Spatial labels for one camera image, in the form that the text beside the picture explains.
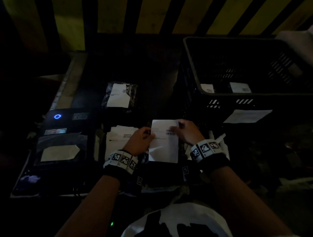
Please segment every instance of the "left hand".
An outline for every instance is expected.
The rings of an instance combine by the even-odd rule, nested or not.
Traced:
[[[139,154],[145,152],[148,149],[150,142],[155,137],[154,133],[149,135],[150,131],[151,128],[148,127],[142,127],[141,129],[135,131],[123,149],[128,151],[133,156],[138,156]]]

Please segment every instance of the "paper document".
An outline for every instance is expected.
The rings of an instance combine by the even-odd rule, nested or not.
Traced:
[[[240,124],[255,123],[261,118],[268,115],[273,110],[240,110],[235,109],[234,112],[225,120],[224,123]]]
[[[106,134],[105,160],[108,159],[112,152],[123,149],[136,130],[138,130],[138,128],[119,125],[112,127],[111,131]]]
[[[233,93],[251,93],[250,87],[246,83],[230,82]]]
[[[113,84],[106,106],[128,108],[130,99],[130,96],[126,93],[126,84]]]
[[[201,88],[208,93],[214,93],[214,88],[212,84],[200,84]]]
[[[178,121],[152,121],[151,132],[156,136],[149,146],[149,161],[178,163],[178,137],[170,126],[178,126]]]
[[[44,149],[40,162],[71,160],[74,159],[80,149],[76,145],[51,146]]]

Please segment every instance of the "yellow stripe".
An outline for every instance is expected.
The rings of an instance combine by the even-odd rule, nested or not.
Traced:
[[[267,0],[240,34],[261,34],[290,1],[291,0]]]
[[[46,37],[34,0],[3,0],[5,8],[18,30],[21,40],[29,50],[48,52]]]
[[[62,49],[85,50],[81,0],[52,0],[52,3]]]
[[[98,0],[98,32],[122,33],[127,0]]]
[[[143,0],[136,33],[158,34],[171,0]]]
[[[252,0],[227,0],[207,34],[227,35]]]
[[[194,34],[213,0],[186,0],[173,34]]]
[[[313,14],[313,1],[305,0],[274,32],[296,30]]]

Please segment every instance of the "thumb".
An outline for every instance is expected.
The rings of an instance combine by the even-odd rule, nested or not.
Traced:
[[[175,132],[179,138],[182,137],[182,130],[179,127],[171,126],[170,129],[171,131]]]
[[[151,135],[149,135],[145,140],[147,141],[148,144],[150,144],[150,142],[152,142],[155,136],[156,135],[154,133],[151,133]]]

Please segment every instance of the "right hand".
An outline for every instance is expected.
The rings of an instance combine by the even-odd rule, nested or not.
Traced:
[[[204,136],[201,134],[193,121],[178,119],[178,122],[179,127],[172,126],[171,131],[176,133],[179,139],[183,142],[193,146],[204,140]]]

